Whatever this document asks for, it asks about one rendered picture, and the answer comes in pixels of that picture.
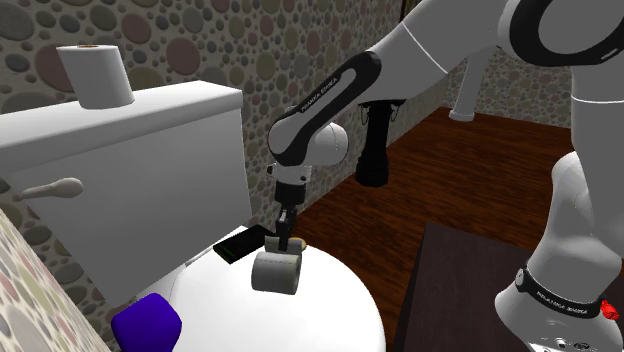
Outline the blue cube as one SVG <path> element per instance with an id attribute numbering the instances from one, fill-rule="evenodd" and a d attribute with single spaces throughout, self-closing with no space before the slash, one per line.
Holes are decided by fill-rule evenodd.
<path id="1" fill-rule="evenodd" d="M 116 314 L 111 329 L 121 352 L 173 352 L 182 320 L 161 295 L 151 293 Z"/>

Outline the small grey toilet paper roll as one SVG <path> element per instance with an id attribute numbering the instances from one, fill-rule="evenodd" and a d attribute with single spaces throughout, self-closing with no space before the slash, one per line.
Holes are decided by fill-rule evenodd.
<path id="1" fill-rule="evenodd" d="M 288 239 L 285 250 L 280 248 L 280 238 L 275 236 L 266 236 L 264 248 L 266 252 L 283 253 L 290 255 L 301 255 L 306 248 L 306 242 L 298 237 Z"/>

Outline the black phone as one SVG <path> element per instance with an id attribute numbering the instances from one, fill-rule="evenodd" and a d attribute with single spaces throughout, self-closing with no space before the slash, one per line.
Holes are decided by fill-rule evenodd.
<path id="1" fill-rule="evenodd" d="M 233 264 L 265 244 L 267 236 L 274 233 L 260 224 L 228 237 L 213 246 L 213 251 L 228 264 Z"/>

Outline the white sink pedestal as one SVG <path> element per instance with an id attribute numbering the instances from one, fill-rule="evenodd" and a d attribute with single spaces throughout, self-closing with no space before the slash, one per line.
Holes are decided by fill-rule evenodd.
<path id="1" fill-rule="evenodd" d="M 474 119 L 475 107 L 488 62 L 497 47 L 487 47 L 473 53 L 467 59 L 464 77 L 449 117 L 455 121 L 469 122 Z"/>

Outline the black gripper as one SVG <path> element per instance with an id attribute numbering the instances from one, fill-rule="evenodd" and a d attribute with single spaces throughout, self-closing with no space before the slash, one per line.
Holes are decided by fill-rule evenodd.
<path id="1" fill-rule="evenodd" d="M 297 209 L 295 206 L 305 202 L 306 184 L 288 184 L 280 181 L 276 182 L 274 199 L 281 204 L 279 216 L 275 220 L 275 233 L 279 238 L 278 249 L 286 252 L 291 235 L 291 224 L 297 219 Z"/>

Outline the large white toilet paper roll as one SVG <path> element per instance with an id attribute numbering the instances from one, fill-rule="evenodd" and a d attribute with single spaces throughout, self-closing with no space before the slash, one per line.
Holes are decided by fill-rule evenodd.
<path id="1" fill-rule="evenodd" d="M 135 101 L 117 46 L 62 46 L 56 51 L 82 108 L 118 108 Z"/>

